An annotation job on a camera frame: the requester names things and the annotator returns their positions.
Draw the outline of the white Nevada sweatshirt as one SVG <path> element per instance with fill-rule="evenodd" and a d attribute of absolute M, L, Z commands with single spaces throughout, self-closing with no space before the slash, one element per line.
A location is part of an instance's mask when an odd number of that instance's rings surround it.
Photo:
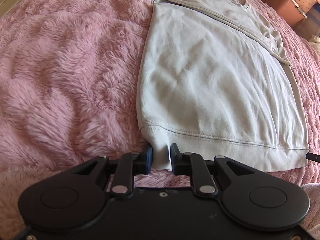
<path fill-rule="evenodd" d="M 245 0 L 153 0 L 137 92 L 153 166 L 170 145 L 263 172 L 304 167 L 303 104 L 281 35 Z"/>

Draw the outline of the white crumpled cloth at right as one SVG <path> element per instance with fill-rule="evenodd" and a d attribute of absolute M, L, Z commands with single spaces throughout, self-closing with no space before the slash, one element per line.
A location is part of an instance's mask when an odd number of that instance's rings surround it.
<path fill-rule="evenodd" d="M 320 36 L 319 35 L 312 35 L 309 39 L 310 43 L 320 44 Z"/>

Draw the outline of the blue transparent storage bin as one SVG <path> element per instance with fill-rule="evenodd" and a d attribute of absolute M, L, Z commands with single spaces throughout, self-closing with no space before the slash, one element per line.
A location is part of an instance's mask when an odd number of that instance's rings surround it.
<path fill-rule="evenodd" d="M 306 40 L 319 36 L 319 3 L 316 3 L 307 13 L 307 18 L 299 21 L 292 29 L 296 34 Z"/>

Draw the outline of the terracotta storage box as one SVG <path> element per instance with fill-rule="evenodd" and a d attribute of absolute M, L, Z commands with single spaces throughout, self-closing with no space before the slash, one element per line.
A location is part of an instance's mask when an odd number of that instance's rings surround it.
<path fill-rule="evenodd" d="M 302 7 L 295 0 L 261 0 L 272 7 L 289 26 L 294 26 L 307 16 Z"/>

